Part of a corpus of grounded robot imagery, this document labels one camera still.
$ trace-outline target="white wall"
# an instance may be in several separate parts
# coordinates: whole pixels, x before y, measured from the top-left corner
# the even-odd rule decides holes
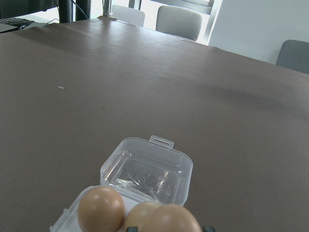
[[[288,39],[309,42],[309,0],[223,0],[209,46],[276,63]]]

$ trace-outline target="egg carton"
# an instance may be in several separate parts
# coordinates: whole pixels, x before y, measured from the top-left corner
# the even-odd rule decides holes
[[[126,215],[138,203],[184,205],[189,191],[193,163],[173,149],[172,141],[151,136],[124,139],[100,170],[100,186],[111,186],[122,196]],[[83,232],[78,225],[77,208],[81,198],[94,186],[83,190],[73,204],[50,227],[50,232]]]

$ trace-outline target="chair backrest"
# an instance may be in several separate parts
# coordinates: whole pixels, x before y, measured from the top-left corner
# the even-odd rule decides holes
[[[112,5],[112,16],[118,20],[134,24],[137,26],[143,26],[145,20],[145,13],[132,8]]]
[[[276,65],[309,74],[309,43],[298,40],[283,42]]]
[[[197,40],[202,25],[202,16],[194,11],[177,6],[160,6],[155,30]]]

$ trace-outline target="keyboard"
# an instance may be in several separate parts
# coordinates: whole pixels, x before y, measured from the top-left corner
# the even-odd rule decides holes
[[[28,26],[34,23],[34,21],[24,18],[2,18],[0,19],[0,23],[20,28],[22,26]]]

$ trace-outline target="cable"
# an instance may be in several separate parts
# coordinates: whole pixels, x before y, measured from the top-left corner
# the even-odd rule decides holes
[[[58,21],[60,21],[59,19],[54,18],[53,20],[50,20],[50,21],[49,21],[49,22],[47,22],[46,24],[48,24],[48,23],[50,23],[50,22],[53,22],[54,20],[58,20]]]
[[[76,4],[76,2],[74,2],[73,0],[71,0],[71,2],[85,15],[86,19],[89,19],[85,12],[79,7],[79,5]]]
[[[56,2],[56,0],[54,0],[54,3],[56,4],[56,6],[57,6],[57,9],[58,9],[58,14],[60,13],[59,12],[59,6],[58,6],[58,4],[57,4],[57,2]]]
[[[72,22],[74,21],[74,16],[73,16],[73,2],[71,1],[71,20]]]

